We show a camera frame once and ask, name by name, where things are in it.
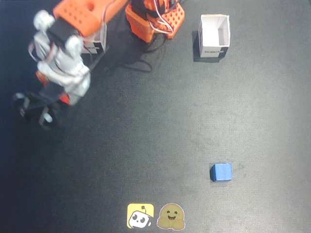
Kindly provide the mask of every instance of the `smiley face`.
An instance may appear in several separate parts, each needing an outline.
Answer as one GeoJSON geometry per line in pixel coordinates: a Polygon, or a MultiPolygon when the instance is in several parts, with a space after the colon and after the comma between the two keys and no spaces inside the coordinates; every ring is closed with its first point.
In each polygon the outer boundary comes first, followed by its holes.
{"type": "Polygon", "coordinates": [[[170,203],[162,207],[157,226],[162,229],[182,230],[185,228],[184,210],[177,204],[170,203]]]}

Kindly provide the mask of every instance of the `robot logo sticker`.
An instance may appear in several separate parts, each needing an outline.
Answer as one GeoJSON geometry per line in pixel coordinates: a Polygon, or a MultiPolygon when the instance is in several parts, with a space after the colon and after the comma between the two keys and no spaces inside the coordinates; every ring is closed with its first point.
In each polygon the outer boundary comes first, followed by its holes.
{"type": "Polygon", "coordinates": [[[156,225],[162,229],[183,230],[185,228],[185,212],[180,205],[166,204],[160,210],[156,225]]]}
{"type": "Polygon", "coordinates": [[[148,228],[155,214],[152,204],[131,203],[127,206],[127,227],[130,229],[148,228]]]}

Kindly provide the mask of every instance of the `open cardboard box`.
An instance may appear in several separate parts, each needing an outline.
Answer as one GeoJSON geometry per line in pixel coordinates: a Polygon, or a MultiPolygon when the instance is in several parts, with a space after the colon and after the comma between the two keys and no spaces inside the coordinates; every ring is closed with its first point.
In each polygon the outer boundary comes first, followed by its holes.
{"type": "Polygon", "coordinates": [[[224,57],[230,46],[230,23],[226,15],[201,15],[200,57],[224,57]]]}

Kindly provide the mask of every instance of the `blue block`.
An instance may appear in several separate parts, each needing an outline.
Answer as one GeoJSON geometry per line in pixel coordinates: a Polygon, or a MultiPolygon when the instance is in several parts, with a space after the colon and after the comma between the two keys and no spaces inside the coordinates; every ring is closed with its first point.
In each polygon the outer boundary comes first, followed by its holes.
{"type": "Polygon", "coordinates": [[[211,168],[210,178],[214,182],[232,180],[232,164],[215,164],[211,168]]]}

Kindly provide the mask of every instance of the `orange 3d-printed part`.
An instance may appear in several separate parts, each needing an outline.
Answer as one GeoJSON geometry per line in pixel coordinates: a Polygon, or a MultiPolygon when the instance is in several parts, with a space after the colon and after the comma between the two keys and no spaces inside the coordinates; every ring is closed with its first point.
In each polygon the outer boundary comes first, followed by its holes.
{"type": "MultiPolygon", "coordinates": [[[[144,40],[145,42],[151,42],[154,33],[157,33],[155,30],[152,29],[148,20],[142,19],[132,10],[132,5],[128,4],[125,8],[126,18],[131,25],[132,32],[137,35],[140,39],[144,40]]],[[[169,39],[172,39],[182,23],[185,19],[185,11],[178,3],[176,8],[166,14],[163,14],[162,17],[171,25],[173,28],[173,33],[167,34],[169,39]]]]}
{"type": "Polygon", "coordinates": [[[84,37],[97,32],[102,21],[109,22],[128,0],[63,0],[53,10],[84,37]]]}

